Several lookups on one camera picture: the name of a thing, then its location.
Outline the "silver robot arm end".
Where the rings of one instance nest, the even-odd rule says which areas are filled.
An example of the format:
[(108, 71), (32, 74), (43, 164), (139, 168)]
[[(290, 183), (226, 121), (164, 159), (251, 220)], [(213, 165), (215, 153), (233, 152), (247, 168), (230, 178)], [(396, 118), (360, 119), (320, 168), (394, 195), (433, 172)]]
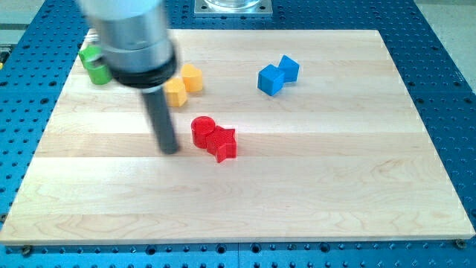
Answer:
[(162, 0), (78, 0), (117, 82), (150, 93), (176, 71)]

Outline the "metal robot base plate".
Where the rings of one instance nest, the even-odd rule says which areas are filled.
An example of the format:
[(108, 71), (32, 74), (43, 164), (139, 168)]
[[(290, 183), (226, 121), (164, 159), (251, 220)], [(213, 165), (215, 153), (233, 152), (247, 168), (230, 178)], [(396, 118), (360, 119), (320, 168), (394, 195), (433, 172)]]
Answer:
[(270, 16), (272, 0), (194, 0), (197, 16)]

